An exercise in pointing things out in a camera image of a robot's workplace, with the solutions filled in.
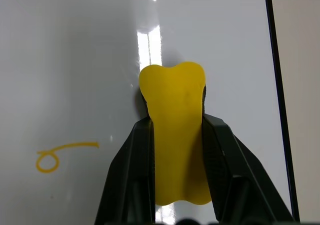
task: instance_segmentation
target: beige wall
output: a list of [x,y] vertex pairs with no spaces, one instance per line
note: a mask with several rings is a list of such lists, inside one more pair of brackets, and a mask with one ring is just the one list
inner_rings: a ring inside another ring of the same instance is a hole
[[320,0],[272,0],[301,221],[320,221]]

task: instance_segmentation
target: yellow soft object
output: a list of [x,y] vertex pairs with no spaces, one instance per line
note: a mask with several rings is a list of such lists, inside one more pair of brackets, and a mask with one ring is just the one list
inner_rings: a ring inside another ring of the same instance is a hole
[[203,68],[189,61],[150,65],[141,71],[139,84],[154,127],[155,203],[210,202],[201,137]]

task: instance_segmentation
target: black frame edge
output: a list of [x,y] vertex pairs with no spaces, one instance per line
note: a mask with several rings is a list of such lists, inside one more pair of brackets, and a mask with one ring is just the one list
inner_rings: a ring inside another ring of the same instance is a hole
[[268,24],[269,24],[270,42],[271,42],[271,49],[272,49],[276,92],[278,96],[278,105],[279,105],[282,139],[283,139],[283,147],[284,147],[284,157],[285,157],[285,163],[286,163],[286,173],[288,178],[292,216],[296,221],[300,221],[298,198],[297,198],[295,175],[294,175],[294,166],[293,166],[291,147],[290,147],[290,137],[289,137],[289,129],[288,129],[286,104],[285,104],[285,94],[284,94],[284,87],[283,87],[282,75],[281,75],[280,58],[279,58],[276,25],[275,25],[275,17],[274,17],[272,0],[265,0],[265,5],[266,5],[266,12],[267,12],[267,18],[268,18]]

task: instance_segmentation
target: yellow scribble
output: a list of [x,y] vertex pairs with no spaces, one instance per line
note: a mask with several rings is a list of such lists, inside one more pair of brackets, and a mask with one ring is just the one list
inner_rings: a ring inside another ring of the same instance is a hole
[[[78,143],[70,143],[70,144],[65,144],[62,146],[57,146],[57,147],[55,147],[51,150],[48,150],[48,151],[38,151],[37,154],[40,154],[40,157],[38,157],[38,159],[35,163],[36,168],[41,173],[45,173],[45,174],[52,173],[53,171],[55,171],[59,167],[59,163],[60,163],[59,158],[55,154],[55,152],[58,150],[67,149],[67,148],[75,148],[75,147],[96,147],[96,148],[99,148],[99,144],[97,142],[78,142]],[[51,156],[55,160],[55,165],[49,169],[44,169],[40,166],[40,162],[46,156]]]

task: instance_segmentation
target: black plastic part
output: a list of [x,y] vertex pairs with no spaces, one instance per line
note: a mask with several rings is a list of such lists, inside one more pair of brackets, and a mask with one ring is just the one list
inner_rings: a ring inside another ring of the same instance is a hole
[[178,221],[175,225],[200,225],[197,221],[193,219],[182,219]]
[[233,224],[294,221],[260,161],[223,120],[205,114],[202,139],[203,159],[218,221]]
[[94,224],[154,223],[155,216],[154,130],[144,118],[110,165]]

